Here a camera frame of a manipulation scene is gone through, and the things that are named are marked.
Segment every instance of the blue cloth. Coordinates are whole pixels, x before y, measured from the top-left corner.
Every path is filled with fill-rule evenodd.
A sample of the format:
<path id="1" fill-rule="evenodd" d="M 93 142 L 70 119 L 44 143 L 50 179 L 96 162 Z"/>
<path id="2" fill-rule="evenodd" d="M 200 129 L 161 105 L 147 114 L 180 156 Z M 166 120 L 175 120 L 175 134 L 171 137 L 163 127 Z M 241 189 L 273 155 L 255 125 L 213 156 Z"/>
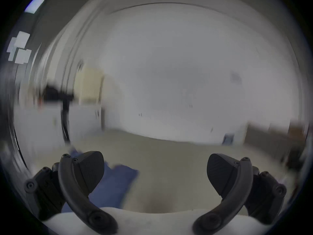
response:
<path id="1" fill-rule="evenodd" d="M 72 157 L 77 157 L 80 154 L 76 150 L 70 153 Z M 122 200 L 137 175 L 138 171 L 128 166 L 120 164 L 111 169 L 107 162 L 104 162 L 103 177 L 92 193 L 89 194 L 90 202 L 99 208 L 121 208 Z M 62 212 L 72 212 L 67 203 L 64 204 Z"/>

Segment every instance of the white cabinet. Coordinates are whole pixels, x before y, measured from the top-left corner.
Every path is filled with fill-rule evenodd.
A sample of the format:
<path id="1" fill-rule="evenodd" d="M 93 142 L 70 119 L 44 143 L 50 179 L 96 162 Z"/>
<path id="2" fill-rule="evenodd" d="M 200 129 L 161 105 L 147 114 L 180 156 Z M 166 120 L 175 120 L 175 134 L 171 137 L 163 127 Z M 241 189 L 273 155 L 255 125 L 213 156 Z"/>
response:
<path id="1" fill-rule="evenodd" d="M 101 131 L 101 105 L 70 104 L 67 129 L 71 142 L 99 133 Z"/>
<path id="2" fill-rule="evenodd" d="M 34 159 L 45 157 L 65 145 L 61 109 L 61 103 L 47 103 L 40 107 L 14 106 L 14 129 L 27 166 Z"/>

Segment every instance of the black mount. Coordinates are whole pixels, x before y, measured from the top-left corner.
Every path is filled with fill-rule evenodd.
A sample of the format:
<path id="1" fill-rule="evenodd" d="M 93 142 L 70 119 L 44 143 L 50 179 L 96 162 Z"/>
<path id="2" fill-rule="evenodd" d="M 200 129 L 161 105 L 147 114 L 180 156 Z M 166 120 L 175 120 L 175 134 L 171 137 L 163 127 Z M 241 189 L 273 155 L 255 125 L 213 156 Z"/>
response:
<path id="1" fill-rule="evenodd" d="M 47 220 L 61 212 L 65 202 L 91 229 L 99 234 L 114 234 L 115 219 L 92 204 L 88 195 L 104 174 L 104 159 L 99 151 L 89 151 L 72 158 L 64 154 L 52 170 L 43 167 L 24 184 L 32 213 L 39 220 Z M 267 171 L 259 173 L 250 159 L 240 161 L 223 154 L 212 154 L 207 175 L 222 202 L 193 224 L 197 235 L 211 235 L 222 229 L 242 206 L 248 215 L 263 224 L 271 224 L 282 207 L 286 187 L 279 184 Z"/>

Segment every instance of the ceiling light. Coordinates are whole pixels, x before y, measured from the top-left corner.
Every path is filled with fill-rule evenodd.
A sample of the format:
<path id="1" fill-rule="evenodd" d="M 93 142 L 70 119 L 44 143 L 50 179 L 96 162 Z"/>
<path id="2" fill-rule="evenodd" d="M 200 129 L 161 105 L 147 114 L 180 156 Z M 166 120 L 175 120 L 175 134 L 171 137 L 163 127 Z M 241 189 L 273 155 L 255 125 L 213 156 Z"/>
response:
<path id="1" fill-rule="evenodd" d="M 26 7 L 25 12 L 34 14 L 44 0 L 32 0 Z"/>

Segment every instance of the floor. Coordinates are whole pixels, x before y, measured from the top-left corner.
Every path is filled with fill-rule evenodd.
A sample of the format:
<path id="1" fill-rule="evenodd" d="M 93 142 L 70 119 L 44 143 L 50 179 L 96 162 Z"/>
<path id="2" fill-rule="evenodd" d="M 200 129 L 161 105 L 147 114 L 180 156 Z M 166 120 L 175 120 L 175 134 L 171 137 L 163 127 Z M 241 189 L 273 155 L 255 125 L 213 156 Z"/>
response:
<path id="1" fill-rule="evenodd" d="M 101 151 L 112 167 L 124 164 L 139 170 L 123 202 L 123 209 L 145 213 L 180 212 L 192 209 L 213 209 L 221 202 L 206 175 L 207 161 L 212 153 L 235 159 L 248 156 L 260 171 L 268 170 L 278 181 L 284 179 L 289 198 L 294 175 L 267 155 L 249 147 L 197 145 L 147 138 L 118 130 L 107 130 L 97 136 L 73 142 L 82 152 Z M 70 146 L 38 157 L 29 166 L 35 174 L 43 166 L 51 167 Z M 245 208 L 240 214 L 247 214 Z"/>

